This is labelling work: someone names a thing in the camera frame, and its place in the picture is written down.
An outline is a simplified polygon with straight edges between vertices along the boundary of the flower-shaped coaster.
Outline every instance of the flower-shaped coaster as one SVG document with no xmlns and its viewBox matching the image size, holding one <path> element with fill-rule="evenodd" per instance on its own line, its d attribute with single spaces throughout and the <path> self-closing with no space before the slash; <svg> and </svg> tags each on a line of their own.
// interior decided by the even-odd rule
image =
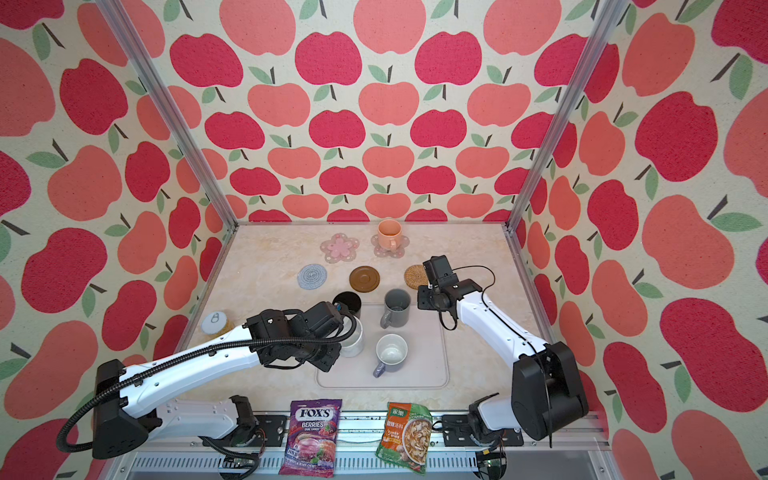
<svg viewBox="0 0 768 480">
<path fill-rule="evenodd" d="M 371 243 L 373 244 L 373 254 L 377 257 L 402 258 L 402 256 L 406 254 L 406 247 L 411 243 L 411 240 L 408 240 L 408 237 L 403 235 L 400 241 L 400 246 L 397 247 L 397 250 L 394 252 L 381 248 L 381 245 L 379 245 L 378 233 L 371 237 Z"/>
<path fill-rule="evenodd" d="M 299 272 L 299 286 L 304 290 L 314 290 L 326 282 L 328 271 L 322 265 L 313 263 L 307 265 Z"/>
<path fill-rule="evenodd" d="M 357 247 L 360 242 L 356 238 L 347 238 L 344 233 L 337 233 L 330 240 L 320 244 L 320 249 L 326 254 L 326 262 L 336 263 L 340 260 L 351 262 L 357 257 Z"/>
</svg>

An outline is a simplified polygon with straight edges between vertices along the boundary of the round brown coaster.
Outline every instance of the round brown coaster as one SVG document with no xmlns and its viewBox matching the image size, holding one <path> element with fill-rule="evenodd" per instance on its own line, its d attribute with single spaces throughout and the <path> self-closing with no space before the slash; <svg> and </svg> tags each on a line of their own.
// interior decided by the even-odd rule
<svg viewBox="0 0 768 480">
<path fill-rule="evenodd" d="M 361 293 L 372 292 L 379 286 L 379 272 L 372 266 L 358 266 L 349 274 L 349 285 Z"/>
<path fill-rule="evenodd" d="M 406 279 L 406 285 L 410 286 L 414 290 L 419 289 L 419 285 L 429 285 L 427 280 L 427 272 L 424 271 L 423 265 L 411 265 L 406 269 L 404 275 Z"/>
</svg>

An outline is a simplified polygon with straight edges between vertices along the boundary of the orange mug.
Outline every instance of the orange mug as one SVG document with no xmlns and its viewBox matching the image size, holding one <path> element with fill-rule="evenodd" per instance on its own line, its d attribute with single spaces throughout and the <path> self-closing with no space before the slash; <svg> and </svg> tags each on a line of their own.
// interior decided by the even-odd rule
<svg viewBox="0 0 768 480">
<path fill-rule="evenodd" d="M 397 220 L 384 220 L 379 223 L 379 246 L 394 252 L 402 242 L 402 226 Z"/>
</svg>

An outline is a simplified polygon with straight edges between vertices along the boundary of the purple candy bag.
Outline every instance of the purple candy bag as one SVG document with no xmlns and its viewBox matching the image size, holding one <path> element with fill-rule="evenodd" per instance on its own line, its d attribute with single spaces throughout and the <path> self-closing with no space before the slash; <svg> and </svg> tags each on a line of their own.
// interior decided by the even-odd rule
<svg viewBox="0 0 768 480">
<path fill-rule="evenodd" d="M 290 430 L 281 475 L 333 477 L 341 400 L 290 403 Z"/>
</svg>

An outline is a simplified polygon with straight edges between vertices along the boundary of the beige countertop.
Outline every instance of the beige countertop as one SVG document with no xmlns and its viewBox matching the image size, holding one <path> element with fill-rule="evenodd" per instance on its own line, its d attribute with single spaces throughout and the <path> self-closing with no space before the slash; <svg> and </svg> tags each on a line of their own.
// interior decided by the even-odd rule
<svg viewBox="0 0 768 480">
<path fill-rule="evenodd" d="M 351 262 L 326 263 L 319 245 L 335 233 L 360 241 L 357 257 Z M 446 255 L 451 266 L 486 265 L 496 274 L 496 284 L 488 291 L 497 306 L 533 333 L 538 332 L 531 307 L 518 277 L 502 226 L 490 224 L 409 223 L 403 233 L 410 239 L 403 258 L 378 258 L 373 254 L 371 237 L 376 224 L 357 225 L 253 225 L 237 231 L 224 265 L 200 318 L 224 311 L 234 325 L 264 309 L 307 310 L 342 291 L 351 290 L 349 273 L 362 265 L 379 271 L 379 287 L 360 293 L 364 303 L 381 303 L 392 288 L 415 290 L 405 285 L 403 274 L 409 266 L 433 255 Z M 328 271 L 328 279 L 316 290 L 303 290 L 296 275 L 310 263 Z M 472 278 L 480 286 L 489 285 L 491 274 L 472 268 L 456 272 L 459 279 Z M 450 315 L 447 321 L 452 323 Z M 343 399 L 345 410 L 384 410 L 389 400 L 421 403 L 433 410 L 466 409 L 468 405 L 494 392 L 511 391 L 511 372 L 496 352 L 474 330 L 459 323 L 453 332 L 444 332 L 448 355 L 449 382 L 442 389 L 382 390 L 324 389 L 317 385 L 315 367 L 305 364 L 295 370 L 256 367 L 231 373 L 187 392 L 181 398 L 218 401 L 232 395 L 250 399 L 257 411 L 281 411 L 292 400 Z M 210 339 L 195 328 L 187 348 Z"/>
</svg>

